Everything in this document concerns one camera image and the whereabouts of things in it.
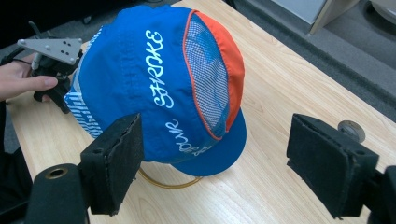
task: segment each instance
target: table surface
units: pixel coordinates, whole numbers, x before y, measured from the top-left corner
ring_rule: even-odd
[[[226,172],[184,189],[162,189],[136,176],[114,216],[91,216],[92,223],[365,223],[360,217],[333,219],[324,205],[287,166],[293,113],[321,119],[333,127],[359,123],[362,143],[380,156],[377,170],[396,161],[396,124],[337,84],[314,65],[220,0],[183,0],[175,7],[196,8],[222,23],[245,60],[242,108],[247,144]],[[92,141],[71,114],[41,104],[27,92],[8,100],[23,154],[32,176],[53,165],[80,162]],[[168,184],[191,180],[166,164],[144,162],[153,178]]]

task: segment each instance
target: cable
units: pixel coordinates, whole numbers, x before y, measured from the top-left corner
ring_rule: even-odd
[[[192,181],[187,182],[187,183],[185,183],[185,184],[167,185],[167,184],[163,184],[163,183],[161,183],[161,182],[159,182],[159,181],[157,181],[157,180],[151,178],[148,174],[146,174],[146,172],[145,172],[141,167],[139,168],[139,173],[140,173],[140,174],[143,176],[143,178],[145,178],[149,183],[151,183],[151,184],[153,184],[153,185],[155,185],[155,186],[157,186],[157,187],[163,188],[163,189],[183,189],[183,188],[186,188],[186,187],[188,187],[188,186],[191,186],[191,185],[197,183],[198,181],[200,181],[200,180],[202,179],[201,176],[196,176],[195,179],[193,179]]]

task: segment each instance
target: human hand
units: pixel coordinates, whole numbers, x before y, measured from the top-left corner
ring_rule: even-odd
[[[34,55],[23,60],[30,63]],[[56,77],[30,77],[31,66],[28,63],[14,61],[0,66],[0,101],[18,96],[26,91],[46,91],[58,84]]]

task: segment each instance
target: blue cap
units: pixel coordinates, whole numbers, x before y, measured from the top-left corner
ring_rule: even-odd
[[[64,99],[94,138],[140,113],[145,161],[215,175],[246,143],[244,75],[242,55],[217,21],[185,7],[138,6],[92,38]]]

